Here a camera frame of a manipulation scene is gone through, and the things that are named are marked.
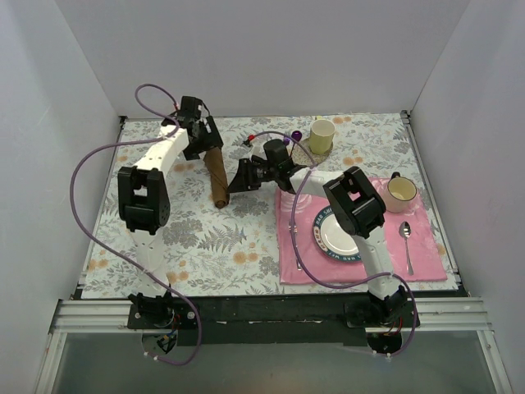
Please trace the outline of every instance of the fork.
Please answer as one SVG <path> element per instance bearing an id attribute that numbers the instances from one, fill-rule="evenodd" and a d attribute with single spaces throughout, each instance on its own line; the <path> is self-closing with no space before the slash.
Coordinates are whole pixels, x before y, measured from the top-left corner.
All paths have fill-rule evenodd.
<path id="1" fill-rule="evenodd" d="M 291 133 L 289 131 L 285 131 L 285 137 L 283 139 L 285 146 L 288 146 L 290 144 L 290 137 Z"/>

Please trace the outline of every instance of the paper cup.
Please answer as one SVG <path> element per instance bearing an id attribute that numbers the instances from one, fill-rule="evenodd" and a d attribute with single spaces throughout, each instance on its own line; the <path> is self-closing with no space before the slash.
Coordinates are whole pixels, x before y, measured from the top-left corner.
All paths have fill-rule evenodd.
<path id="1" fill-rule="evenodd" d="M 336 125 L 328 119 L 317 119 L 310 124 L 310 150 L 315 154 L 325 153 L 331 146 Z"/>

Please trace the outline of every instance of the white backdrop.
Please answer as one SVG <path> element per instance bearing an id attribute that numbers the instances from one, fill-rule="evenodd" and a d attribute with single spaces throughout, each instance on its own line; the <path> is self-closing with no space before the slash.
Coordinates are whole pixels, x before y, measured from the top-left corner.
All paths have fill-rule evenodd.
<path id="1" fill-rule="evenodd" d="M 88 246 L 71 215 L 71 173 L 116 139 L 118 117 L 53 0 L 0 1 L 0 53 L 0 392 L 29 393 Z M 77 182 L 88 228 L 110 158 L 99 154 Z"/>
<path id="2" fill-rule="evenodd" d="M 411 109 L 468 0 L 57 4 L 117 113 L 151 117 L 133 98 L 144 82 L 214 115 Z"/>
<path id="3" fill-rule="evenodd" d="M 525 2 L 471 2 L 413 110 L 461 278 L 525 392 Z"/>

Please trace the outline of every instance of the white plate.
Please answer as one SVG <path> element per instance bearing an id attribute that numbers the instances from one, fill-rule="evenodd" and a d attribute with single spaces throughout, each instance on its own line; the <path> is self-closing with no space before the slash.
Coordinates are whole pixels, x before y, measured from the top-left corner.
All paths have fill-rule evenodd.
<path id="1" fill-rule="evenodd" d="M 315 217 L 313 237 L 319 248 L 333 259 L 346 262 L 361 260 L 354 239 L 341 228 L 331 207 L 323 208 Z"/>

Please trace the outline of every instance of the cup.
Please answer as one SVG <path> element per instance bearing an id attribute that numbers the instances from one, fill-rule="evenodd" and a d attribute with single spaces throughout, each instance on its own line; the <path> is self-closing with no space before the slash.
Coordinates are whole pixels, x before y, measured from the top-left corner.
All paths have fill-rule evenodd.
<path id="1" fill-rule="evenodd" d="M 411 180 L 401 176 L 398 172 L 394 172 L 381 193 L 381 197 L 385 201 L 388 212 L 400 213 L 409 207 L 410 201 L 417 194 L 418 188 Z"/>
<path id="2" fill-rule="evenodd" d="M 336 125 L 328 119 L 317 119 L 310 124 L 310 150 L 323 154 L 331 147 L 336 133 Z"/>

